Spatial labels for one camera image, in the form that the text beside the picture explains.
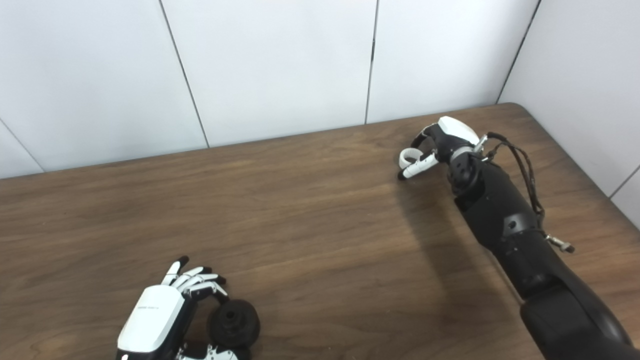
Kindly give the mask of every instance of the black rubber ball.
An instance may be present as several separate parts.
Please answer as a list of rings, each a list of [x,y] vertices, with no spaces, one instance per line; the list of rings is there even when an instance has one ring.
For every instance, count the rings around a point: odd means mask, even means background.
[[[216,345],[248,348],[258,340],[260,319],[248,301],[229,300],[211,313],[207,330]]]

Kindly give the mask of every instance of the robot finger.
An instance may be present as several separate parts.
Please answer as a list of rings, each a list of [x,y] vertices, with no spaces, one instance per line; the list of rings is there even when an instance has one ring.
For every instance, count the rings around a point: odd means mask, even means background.
[[[203,293],[208,295],[213,295],[220,304],[224,304],[229,300],[229,295],[227,292],[217,283],[213,281],[202,282],[200,284],[196,284],[190,288],[186,288],[187,293],[192,296],[200,298]]]
[[[218,278],[221,278],[222,276],[218,275],[218,274],[200,274],[200,275],[196,275],[192,278],[190,278],[189,280],[185,281],[184,284],[178,286],[178,291],[179,292],[184,292],[184,290],[190,286],[193,286],[195,284],[199,284],[201,282],[205,282],[205,281],[215,281],[218,282]]]
[[[181,256],[178,260],[174,261],[173,264],[169,267],[169,271],[166,272],[164,279],[160,283],[160,285],[171,285],[172,281],[178,277],[178,273],[180,269],[189,262],[188,256]]]
[[[198,266],[197,268],[185,271],[182,275],[178,276],[178,278],[171,284],[171,286],[173,286],[174,288],[178,288],[180,285],[184,284],[185,281],[189,280],[195,275],[198,275],[203,270],[205,270],[204,267]]]

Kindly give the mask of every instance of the black object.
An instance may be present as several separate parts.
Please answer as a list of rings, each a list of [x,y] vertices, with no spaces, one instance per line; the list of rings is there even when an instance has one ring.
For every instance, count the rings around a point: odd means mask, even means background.
[[[229,300],[211,313],[207,330],[216,345],[249,348],[260,334],[258,312],[245,300]]]
[[[542,228],[544,209],[526,153],[504,136],[489,133],[500,144],[487,157],[473,151],[454,157],[467,145],[434,128],[428,135],[435,136],[437,154],[445,154],[438,160],[449,165],[454,201],[478,242],[492,252],[524,300],[520,316],[545,359],[639,360],[640,351],[611,310],[548,244]],[[424,138],[419,135],[412,147]],[[502,145],[518,162],[531,204],[492,161]]]

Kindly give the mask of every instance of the wooden table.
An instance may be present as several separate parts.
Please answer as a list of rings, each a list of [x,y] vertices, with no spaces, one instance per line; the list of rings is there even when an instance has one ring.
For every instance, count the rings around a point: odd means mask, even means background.
[[[638,231],[521,107],[448,115],[529,152],[547,231],[640,345]],[[541,359],[445,167],[396,181],[438,117],[0,181],[0,359],[114,359],[141,291],[183,254],[255,305],[256,359]],[[522,185],[508,151],[497,161]]]

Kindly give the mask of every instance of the metal connector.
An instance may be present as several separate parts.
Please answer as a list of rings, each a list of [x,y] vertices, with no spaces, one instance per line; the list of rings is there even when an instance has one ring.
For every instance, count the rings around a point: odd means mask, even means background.
[[[573,254],[573,252],[575,251],[575,247],[573,247],[571,243],[564,242],[559,238],[556,238],[555,236],[547,234],[547,237],[545,239],[549,241],[549,244],[560,248],[561,252],[568,252],[569,254]]]

